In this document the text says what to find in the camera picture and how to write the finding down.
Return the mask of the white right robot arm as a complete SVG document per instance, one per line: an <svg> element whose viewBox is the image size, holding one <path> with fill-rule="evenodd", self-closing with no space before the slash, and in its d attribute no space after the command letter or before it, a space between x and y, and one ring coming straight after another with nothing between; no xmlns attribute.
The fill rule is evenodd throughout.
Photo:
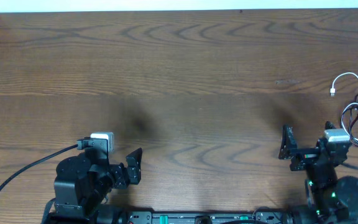
<svg viewBox="0 0 358 224"><path fill-rule="evenodd" d="M350 136L326 122L315 147L299 148L292 127L283 125L278 158L291 160L290 170L305 171L307 204L291 208L283 223L358 223L358 178L339 178L335 168L345 166Z"/></svg>

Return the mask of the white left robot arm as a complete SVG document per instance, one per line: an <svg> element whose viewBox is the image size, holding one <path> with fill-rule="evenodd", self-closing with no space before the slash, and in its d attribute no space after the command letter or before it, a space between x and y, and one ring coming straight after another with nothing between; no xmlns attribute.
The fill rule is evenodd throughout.
<svg viewBox="0 0 358 224"><path fill-rule="evenodd" d="M57 165L55 198L45 206L42 223L129 223L127 211L102 201L113 189L139 184L143 150L128 154L125 166L109 162L108 139L83 138L77 145L82 152Z"/></svg>

